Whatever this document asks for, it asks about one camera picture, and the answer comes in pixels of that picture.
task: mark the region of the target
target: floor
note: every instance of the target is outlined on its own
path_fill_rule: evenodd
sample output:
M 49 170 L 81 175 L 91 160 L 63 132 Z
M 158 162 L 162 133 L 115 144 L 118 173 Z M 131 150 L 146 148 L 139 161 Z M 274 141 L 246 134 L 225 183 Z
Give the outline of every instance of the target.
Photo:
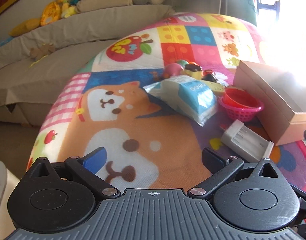
M 0 122 L 0 161 L 21 179 L 39 127 L 22 127 L 20 124 Z

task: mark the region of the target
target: black plastic mount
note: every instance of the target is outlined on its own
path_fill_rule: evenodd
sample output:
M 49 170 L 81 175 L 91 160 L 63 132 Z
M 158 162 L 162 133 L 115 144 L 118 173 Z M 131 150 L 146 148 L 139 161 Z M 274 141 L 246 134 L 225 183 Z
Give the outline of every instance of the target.
M 15 227 L 43 233 L 67 230 L 90 217 L 102 200 L 121 195 L 117 188 L 84 168 L 83 162 L 84 158 L 71 157 L 64 163 L 51 164 L 45 157 L 38 158 L 8 200 Z M 117 193 L 104 195 L 106 188 Z
M 222 160 L 208 151 L 219 171 L 214 168 L 187 195 L 180 189 L 127 189 L 121 195 L 85 168 L 102 151 L 64 163 L 37 159 L 9 198 L 18 228 L 9 239 L 301 239 L 286 227 L 306 218 L 306 193 L 269 159 Z M 116 193 L 104 194 L 106 189 Z M 306 227 L 297 230 L 306 235 Z

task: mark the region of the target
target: pink gingham pattern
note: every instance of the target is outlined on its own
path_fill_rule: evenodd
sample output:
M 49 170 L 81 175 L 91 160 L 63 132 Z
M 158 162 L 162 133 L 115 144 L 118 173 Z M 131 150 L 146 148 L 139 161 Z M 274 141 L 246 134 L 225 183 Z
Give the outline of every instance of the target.
M 51 107 L 40 131 L 58 123 L 71 121 L 72 115 L 90 76 L 90 73 L 81 73 L 71 78 Z

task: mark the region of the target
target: pink plastic basket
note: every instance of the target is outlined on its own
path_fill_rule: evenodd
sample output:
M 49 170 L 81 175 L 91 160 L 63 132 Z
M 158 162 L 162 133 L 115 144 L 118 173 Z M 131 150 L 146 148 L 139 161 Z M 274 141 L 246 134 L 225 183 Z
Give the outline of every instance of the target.
M 259 107 L 255 107 L 255 108 L 238 108 L 238 107 L 233 107 L 233 106 L 229 106 L 225 103 L 223 103 L 222 101 L 223 97 L 220 97 L 218 99 L 219 104 L 225 108 L 227 115 L 229 116 L 229 118 L 231 118 L 232 120 L 240 120 L 241 122 L 249 122 L 251 121 L 255 115 L 262 111 L 264 109 L 264 104 L 260 102 L 260 106 Z

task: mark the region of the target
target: metal screw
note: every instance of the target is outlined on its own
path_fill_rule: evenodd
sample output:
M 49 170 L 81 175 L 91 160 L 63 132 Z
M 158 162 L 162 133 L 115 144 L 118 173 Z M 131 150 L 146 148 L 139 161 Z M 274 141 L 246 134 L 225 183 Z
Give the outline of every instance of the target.
M 206 191 L 205 189 L 201 187 L 195 187 L 195 188 L 190 189 L 190 193 L 195 196 L 202 196 L 206 193 Z
M 117 194 L 117 190 L 115 188 L 105 188 L 104 190 L 102 190 L 103 195 L 106 196 L 114 196 Z

